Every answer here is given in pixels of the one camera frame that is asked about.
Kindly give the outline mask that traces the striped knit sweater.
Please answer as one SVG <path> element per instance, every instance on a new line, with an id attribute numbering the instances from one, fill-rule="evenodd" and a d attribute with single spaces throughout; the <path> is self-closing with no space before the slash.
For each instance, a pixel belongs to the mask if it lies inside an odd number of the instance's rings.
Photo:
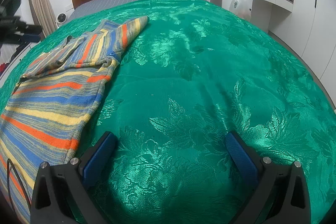
<path id="1" fill-rule="evenodd" d="M 122 24 L 104 19 L 41 53 L 19 77 L 1 112 L 1 193 L 22 223 L 30 220 L 40 164 L 64 164 L 74 156 L 105 84 L 148 22 L 147 16 Z"/>

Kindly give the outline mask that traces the red item on cabinet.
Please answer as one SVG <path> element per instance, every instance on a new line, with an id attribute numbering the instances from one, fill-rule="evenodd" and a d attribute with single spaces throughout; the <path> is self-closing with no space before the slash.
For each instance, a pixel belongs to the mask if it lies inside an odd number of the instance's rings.
<path id="1" fill-rule="evenodd" d="M 9 65 L 8 63 L 3 63 L 0 65 L 0 75 L 5 71 L 8 65 Z"/>

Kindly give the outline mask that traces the white small fan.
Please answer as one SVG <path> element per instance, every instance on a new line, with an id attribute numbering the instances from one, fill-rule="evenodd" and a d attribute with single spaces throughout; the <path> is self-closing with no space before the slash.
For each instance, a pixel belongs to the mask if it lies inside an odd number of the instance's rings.
<path id="1" fill-rule="evenodd" d="M 56 17 L 56 25 L 59 28 L 60 26 L 64 25 L 67 21 L 67 15 L 65 13 L 60 13 L 58 14 L 58 16 Z"/>

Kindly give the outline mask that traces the green floral bedspread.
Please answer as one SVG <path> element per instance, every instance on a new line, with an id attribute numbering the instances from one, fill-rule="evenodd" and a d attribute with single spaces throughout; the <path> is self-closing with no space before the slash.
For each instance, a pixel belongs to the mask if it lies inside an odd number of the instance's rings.
<path id="1" fill-rule="evenodd" d="M 202 0 L 142 0 L 75 19 L 39 43 L 1 88 L 67 36 L 147 15 L 82 135 L 120 143 L 91 197 L 113 223 L 227 223 L 247 188 L 224 147 L 236 130 L 263 156 L 299 161 L 311 221 L 335 201 L 335 114 L 302 63 L 269 35 Z"/>

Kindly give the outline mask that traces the white wardrobe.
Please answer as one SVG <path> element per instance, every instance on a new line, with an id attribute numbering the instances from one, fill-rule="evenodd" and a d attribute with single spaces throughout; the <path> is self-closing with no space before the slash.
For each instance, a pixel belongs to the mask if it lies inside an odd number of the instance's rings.
<path id="1" fill-rule="evenodd" d="M 335 0 L 293 0 L 291 12 L 275 7 L 271 31 L 319 78 L 335 88 Z"/>

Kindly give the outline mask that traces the white plastic bag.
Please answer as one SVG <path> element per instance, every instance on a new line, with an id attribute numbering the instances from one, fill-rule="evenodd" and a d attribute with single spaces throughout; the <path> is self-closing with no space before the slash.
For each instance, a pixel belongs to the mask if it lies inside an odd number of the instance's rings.
<path id="1" fill-rule="evenodd" d="M 251 20 L 252 8 L 248 0 L 232 0 L 229 11 L 241 19 Z"/>

